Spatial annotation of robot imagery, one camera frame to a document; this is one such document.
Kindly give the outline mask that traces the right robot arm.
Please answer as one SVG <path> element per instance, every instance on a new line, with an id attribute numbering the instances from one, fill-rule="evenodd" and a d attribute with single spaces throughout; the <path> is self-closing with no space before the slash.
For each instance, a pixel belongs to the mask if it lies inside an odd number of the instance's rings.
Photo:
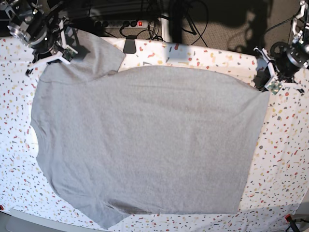
<path id="1" fill-rule="evenodd" d="M 41 65 L 61 61 L 70 64 L 78 52 L 67 44 L 66 17 L 59 18 L 69 0 L 2 0 L 0 9 L 9 22 L 9 33 L 23 45 L 33 50 L 33 61 L 28 65 L 26 75 Z"/>

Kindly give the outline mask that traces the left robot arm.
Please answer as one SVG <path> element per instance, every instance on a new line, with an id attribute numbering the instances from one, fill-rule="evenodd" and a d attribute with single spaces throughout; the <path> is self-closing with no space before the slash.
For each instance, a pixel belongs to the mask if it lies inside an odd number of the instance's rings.
<path id="1" fill-rule="evenodd" d="M 266 67 L 254 78 L 255 88 L 261 92 L 268 91 L 273 95 L 287 88 L 293 88 L 304 95 L 306 85 L 295 80 L 295 74 L 301 69 L 309 68 L 309 2 L 301 0 L 299 10 L 291 18 L 267 29 L 269 31 L 291 23 L 291 42 L 276 42 L 270 51 L 261 45 L 254 48 L 266 62 Z"/>

